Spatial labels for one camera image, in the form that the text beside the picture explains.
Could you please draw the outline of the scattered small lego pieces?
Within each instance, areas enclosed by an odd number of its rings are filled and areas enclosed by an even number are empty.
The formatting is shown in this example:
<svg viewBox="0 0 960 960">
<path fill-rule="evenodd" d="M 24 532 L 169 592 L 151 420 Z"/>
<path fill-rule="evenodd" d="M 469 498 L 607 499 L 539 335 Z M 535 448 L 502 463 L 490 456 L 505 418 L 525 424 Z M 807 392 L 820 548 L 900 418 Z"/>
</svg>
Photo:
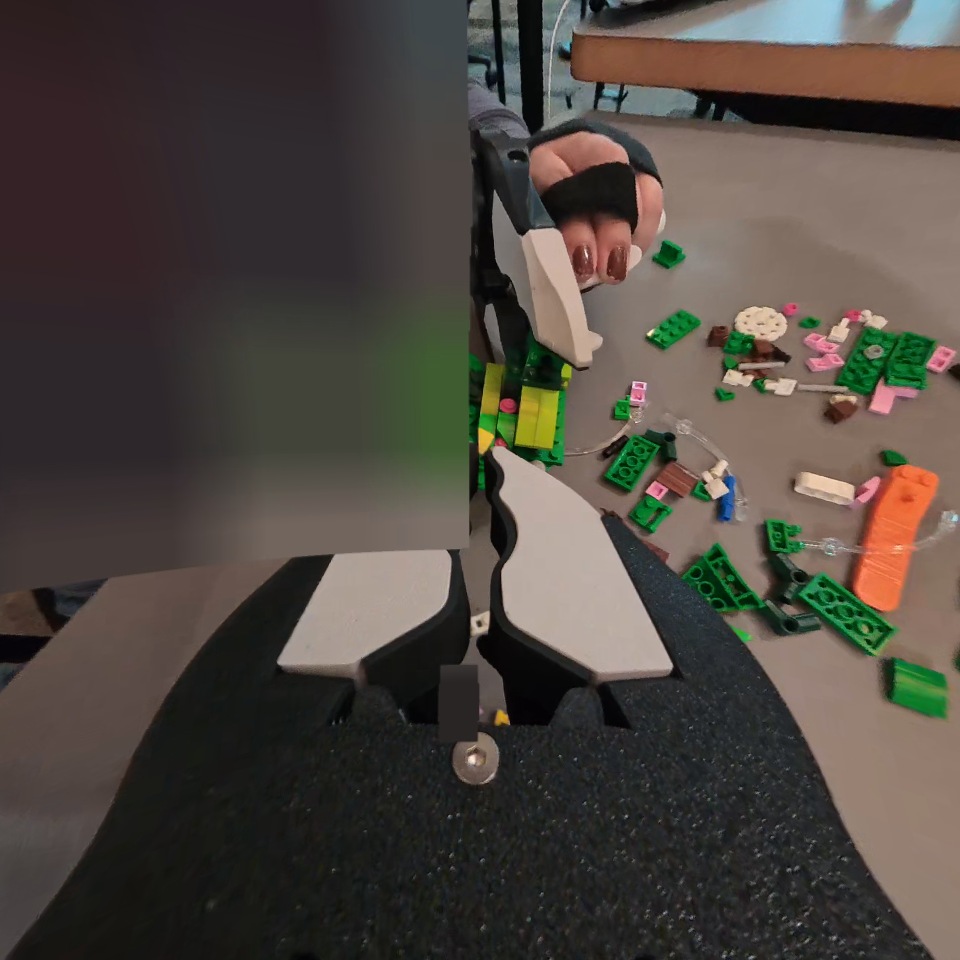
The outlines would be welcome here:
<svg viewBox="0 0 960 960">
<path fill-rule="evenodd" d="M 800 540 L 836 538 L 861 545 L 871 500 L 895 466 L 937 474 L 940 484 L 918 529 L 931 534 L 942 511 L 958 513 L 958 392 L 950 400 L 931 380 L 956 373 L 949 345 L 925 330 L 900 330 L 862 310 L 864 292 L 884 292 L 856 257 L 831 247 L 679 244 L 685 260 L 666 270 L 653 262 L 652 306 L 639 318 L 656 327 L 684 309 L 702 321 L 667 350 L 649 346 L 649 386 L 618 399 L 619 421 L 642 420 L 637 435 L 659 442 L 659 455 L 634 491 L 629 522 L 645 536 L 693 499 L 710 507 L 710 534 L 680 577 L 722 615 L 754 612 L 778 635 L 839 632 L 797 594 L 825 573 L 853 593 L 859 556 L 829 557 Z M 788 320 L 768 342 L 734 330 L 738 313 L 770 306 Z M 662 415 L 689 419 L 726 453 L 726 469 L 697 442 L 668 432 Z M 847 507 L 794 490 L 801 472 L 857 487 Z M 958 531 L 913 554 L 899 606 L 875 609 L 898 632 L 876 657 L 928 667 L 905 621 L 924 609 L 936 627 L 958 633 Z"/>
</svg>

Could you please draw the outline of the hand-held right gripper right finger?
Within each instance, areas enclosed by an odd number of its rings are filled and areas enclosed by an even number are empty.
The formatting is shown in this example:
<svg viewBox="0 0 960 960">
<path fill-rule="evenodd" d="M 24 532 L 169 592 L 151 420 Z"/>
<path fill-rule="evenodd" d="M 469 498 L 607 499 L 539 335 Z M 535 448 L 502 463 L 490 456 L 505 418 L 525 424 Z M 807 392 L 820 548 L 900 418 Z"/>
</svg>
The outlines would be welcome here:
<svg viewBox="0 0 960 960">
<path fill-rule="evenodd" d="M 486 453 L 490 538 L 487 639 L 504 678 L 532 669 L 545 687 L 665 678 L 674 664 L 601 512 L 505 447 Z"/>
</svg>

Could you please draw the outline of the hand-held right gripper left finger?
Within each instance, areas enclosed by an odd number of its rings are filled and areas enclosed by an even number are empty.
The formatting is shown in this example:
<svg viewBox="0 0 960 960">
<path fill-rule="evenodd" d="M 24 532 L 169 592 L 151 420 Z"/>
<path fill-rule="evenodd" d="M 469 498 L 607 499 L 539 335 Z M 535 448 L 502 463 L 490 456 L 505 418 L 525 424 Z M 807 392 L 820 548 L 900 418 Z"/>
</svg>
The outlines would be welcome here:
<svg viewBox="0 0 960 960">
<path fill-rule="evenodd" d="M 436 687 L 441 667 L 461 664 L 470 639 L 470 600 L 456 552 L 339 554 L 277 667 L 358 687 Z"/>
</svg>

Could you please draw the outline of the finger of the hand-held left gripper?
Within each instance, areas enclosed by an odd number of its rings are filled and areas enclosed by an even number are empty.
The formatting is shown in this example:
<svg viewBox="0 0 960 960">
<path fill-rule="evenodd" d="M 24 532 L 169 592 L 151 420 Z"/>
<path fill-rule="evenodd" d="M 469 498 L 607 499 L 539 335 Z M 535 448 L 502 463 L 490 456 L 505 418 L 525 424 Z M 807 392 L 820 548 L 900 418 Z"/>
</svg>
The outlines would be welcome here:
<svg viewBox="0 0 960 960">
<path fill-rule="evenodd" d="M 587 370 L 603 338 L 590 330 L 563 235 L 556 227 L 524 233 L 521 247 L 532 297 L 534 340 L 576 370 Z"/>
<path fill-rule="evenodd" d="M 510 280 L 520 307 L 527 317 L 533 316 L 533 298 L 529 273 L 522 249 L 522 239 L 516 234 L 507 213 L 498 198 L 484 203 L 478 199 L 478 227 L 488 227 L 493 239 L 495 266 Z M 486 294 L 478 292 L 478 347 L 479 351 L 501 351 L 501 340 L 496 316 L 487 318 Z"/>
</svg>

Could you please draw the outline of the green lego plate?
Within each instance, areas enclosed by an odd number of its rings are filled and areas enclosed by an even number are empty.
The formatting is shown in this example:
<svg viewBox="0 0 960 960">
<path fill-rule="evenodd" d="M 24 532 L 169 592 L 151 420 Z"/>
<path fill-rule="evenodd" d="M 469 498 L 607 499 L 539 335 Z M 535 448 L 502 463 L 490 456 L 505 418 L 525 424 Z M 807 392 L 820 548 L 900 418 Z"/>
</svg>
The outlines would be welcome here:
<svg viewBox="0 0 960 960">
<path fill-rule="evenodd" d="M 642 475 L 658 458 L 662 445 L 642 435 L 632 435 L 613 458 L 603 479 L 627 493 L 639 484 Z"/>
<path fill-rule="evenodd" d="M 680 309 L 646 334 L 646 340 L 661 351 L 667 351 L 701 327 L 702 320 L 685 309 Z"/>
<path fill-rule="evenodd" d="M 802 586 L 798 600 L 853 646 L 878 656 L 898 633 L 898 627 L 862 602 L 840 582 L 817 573 Z"/>
</svg>

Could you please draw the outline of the clear curved lego rod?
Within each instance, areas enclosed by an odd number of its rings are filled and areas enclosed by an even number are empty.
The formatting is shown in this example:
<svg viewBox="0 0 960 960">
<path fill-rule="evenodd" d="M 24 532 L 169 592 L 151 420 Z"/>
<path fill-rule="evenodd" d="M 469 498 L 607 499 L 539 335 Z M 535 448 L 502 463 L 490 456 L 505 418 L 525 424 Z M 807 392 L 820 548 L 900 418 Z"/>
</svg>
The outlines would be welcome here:
<svg viewBox="0 0 960 960">
<path fill-rule="evenodd" d="M 730 467 L 731 461 L 727 454 L 710 437 L 695 427 L 688 418 L 678 417 L 666 411 L 662 414 L 661 419 L 668 432 L 678 437 L 690 439 L 707 451 L 715 462 L 722 462 L 726 470 Z"/>
<path fill-rule="evenodd" d="M 618 431 L 609 438 L 605 438 L 598 444 L 587 448 L 572 448 L 569 445 L 565 447 L 564 459 L 573 457 L 594 456 L 603 453 L 610 446 L 615 446 L 621 439 L 626 440 L 632 436 L 638 427 L 642 425 L 641 419 L 629 418 L 620 423 Z"/>
<path fill-rule="evenodd" d="M 956 533 L 958 528 L 958 512 L 955 510 L 943 510 L 938 518 L 934 531 L 911 543 L 891 543 L 886 546 L 868 546 L 866 543 L 851 545 L 846 544 L 836 537 L 825 537 L 814 540 L 801 539 L 799 543 L 804 549 L 813 549 L 828 557 L 839 555 L 908 556 L 939 543 L 943 539 Z"/>
</svg>

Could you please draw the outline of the green lego slope brick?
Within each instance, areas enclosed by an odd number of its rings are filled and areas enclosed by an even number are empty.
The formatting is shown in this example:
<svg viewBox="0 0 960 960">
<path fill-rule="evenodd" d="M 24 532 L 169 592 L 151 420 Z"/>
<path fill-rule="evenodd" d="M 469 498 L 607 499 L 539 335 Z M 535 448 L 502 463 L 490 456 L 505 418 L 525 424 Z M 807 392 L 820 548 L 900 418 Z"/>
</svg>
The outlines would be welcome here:
<svg viewBox="0 0 960 960">
<path fill-rule="evenodd" d="M 945 674 L 899 657 L 885 659 L 882 673 L 888 702 L 923 716 L 949 718 L 950 687 Z"/>
</svg>

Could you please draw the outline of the person's left hand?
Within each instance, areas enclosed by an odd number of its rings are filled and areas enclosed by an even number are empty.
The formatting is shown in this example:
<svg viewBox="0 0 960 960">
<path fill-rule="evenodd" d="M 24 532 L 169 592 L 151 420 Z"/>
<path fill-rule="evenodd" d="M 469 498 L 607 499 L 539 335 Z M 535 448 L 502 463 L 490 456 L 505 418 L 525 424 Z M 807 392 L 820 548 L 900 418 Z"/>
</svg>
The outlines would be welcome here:
<svg viewBox="0 0 960 960">
<path fill-rule="evenodd" d="M 650 150 L 630 133 L 576 119 L 529 142 L 535 191 L 560 232 L 583 289 L 624 282 L 634 248 L 650 250 L 665 217 Z"/>
</svg>

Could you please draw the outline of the white lego arch brick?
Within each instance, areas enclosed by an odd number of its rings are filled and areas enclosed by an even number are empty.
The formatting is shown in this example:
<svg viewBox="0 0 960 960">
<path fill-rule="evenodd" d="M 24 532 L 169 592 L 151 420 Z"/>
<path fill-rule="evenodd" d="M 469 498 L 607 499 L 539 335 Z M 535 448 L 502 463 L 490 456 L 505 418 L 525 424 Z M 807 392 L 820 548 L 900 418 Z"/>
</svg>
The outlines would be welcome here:
<svg viewBox="0 0 960 960">
<path fill-rule="evenodd" d="M 808 471 L 796 475 L 794 491 L 803 497 L 844 507 L 853 504 L 858 497 L 855 485 Z"/>
</svg>

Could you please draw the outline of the orange brick separator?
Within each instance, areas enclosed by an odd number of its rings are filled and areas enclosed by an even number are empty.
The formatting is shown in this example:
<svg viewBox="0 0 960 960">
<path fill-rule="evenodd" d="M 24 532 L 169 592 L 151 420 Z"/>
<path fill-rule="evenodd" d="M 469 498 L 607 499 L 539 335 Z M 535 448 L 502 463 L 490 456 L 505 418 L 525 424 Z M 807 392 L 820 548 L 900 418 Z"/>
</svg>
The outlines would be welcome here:
<svg viewBox="0 0 960 960">
<path fill-rule="evenodd" d="M 900 606 L 918 532 L 940 484 L 939 476 L 912 464 L 892 467 L 870 500 L 862 552 L 851 575 L 854 595 L 883 613 Z"/>
</svg>

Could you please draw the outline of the wood-edged table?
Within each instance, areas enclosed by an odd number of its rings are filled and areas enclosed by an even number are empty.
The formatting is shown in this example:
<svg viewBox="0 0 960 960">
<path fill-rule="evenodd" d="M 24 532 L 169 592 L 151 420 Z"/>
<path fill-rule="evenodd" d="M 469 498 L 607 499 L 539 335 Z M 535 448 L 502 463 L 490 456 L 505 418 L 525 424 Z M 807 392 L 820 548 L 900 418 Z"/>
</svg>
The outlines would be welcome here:
<svg viewBox="0 0 960 960">
<path fill-rule="evenodd" d="M 585 83 L 956 109 L 959 3 L 609 8 L 575 27 L 570 71 Z"/>
</svg>

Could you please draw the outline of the white round lego plate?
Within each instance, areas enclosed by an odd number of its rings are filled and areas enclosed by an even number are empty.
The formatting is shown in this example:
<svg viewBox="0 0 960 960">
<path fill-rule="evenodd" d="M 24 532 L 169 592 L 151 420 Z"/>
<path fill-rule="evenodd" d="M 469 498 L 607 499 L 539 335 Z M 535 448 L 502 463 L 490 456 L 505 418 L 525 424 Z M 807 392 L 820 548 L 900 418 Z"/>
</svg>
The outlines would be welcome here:
<svg viewBox="0 0 960 960">
<path fill-rule="evenodd" d="M 788 319 L 774 307 L 750 306 L 736 315 L 733 329 L 743 335 L 772 343 L 786 334 Z"/>
</svg>

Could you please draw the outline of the black table leg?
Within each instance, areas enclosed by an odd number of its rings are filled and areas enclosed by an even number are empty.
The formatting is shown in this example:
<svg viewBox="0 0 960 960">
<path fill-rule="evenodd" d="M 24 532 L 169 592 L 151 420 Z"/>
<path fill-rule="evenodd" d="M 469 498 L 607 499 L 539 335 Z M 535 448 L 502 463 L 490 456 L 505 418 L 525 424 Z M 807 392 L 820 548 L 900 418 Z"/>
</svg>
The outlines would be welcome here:
<svg viewBox="0 0 960 960">
<path fill-rule="evenodd" d="M 544 2 L 517 1 L 521 114 L 530 133 L 544 125 Z"/>
</svg>

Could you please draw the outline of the green lego build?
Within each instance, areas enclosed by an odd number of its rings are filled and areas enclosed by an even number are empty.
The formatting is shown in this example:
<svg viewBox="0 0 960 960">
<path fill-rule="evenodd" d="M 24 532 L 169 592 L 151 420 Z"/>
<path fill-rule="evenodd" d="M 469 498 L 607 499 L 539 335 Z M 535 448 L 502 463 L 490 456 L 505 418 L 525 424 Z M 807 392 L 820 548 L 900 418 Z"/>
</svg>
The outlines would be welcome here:
<svg viewBox="0 0 960 960">
<path fill-rule="evenodd" d="M 532 334 L 506 360 L 469 357 L 469 441 L 480 454 L 505 448 L 546 469 L 562 465 L 572 366 Z"/>
</svg>

